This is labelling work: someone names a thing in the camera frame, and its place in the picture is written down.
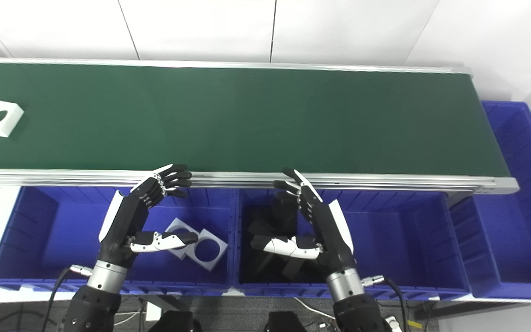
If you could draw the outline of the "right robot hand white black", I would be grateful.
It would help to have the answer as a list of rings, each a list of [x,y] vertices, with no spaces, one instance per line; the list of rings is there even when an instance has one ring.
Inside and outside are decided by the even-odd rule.
[[[337,200],[326,203],[297,169],[284,167],[282,173],[289,180],[275,180],[274,197],[285,208],[301,213],[314,230],[314,237],[256,235],[252,248],[291,258],[316,261],[323,277],[346,274],[356,269],[353,242],[343,210]]]

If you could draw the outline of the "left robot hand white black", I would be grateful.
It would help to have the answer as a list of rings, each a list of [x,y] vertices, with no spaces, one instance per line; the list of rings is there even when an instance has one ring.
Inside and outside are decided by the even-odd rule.
[[[116,191],[100,230],[97,261],[102,267],[130,269],[141,252],[181,249],[197,243],[193,232],[143,231],[149,210],[165,197],[185,198],[183,188],[191,186],[191,172],[185,164],[168,164],[146,174],[129,194]]]

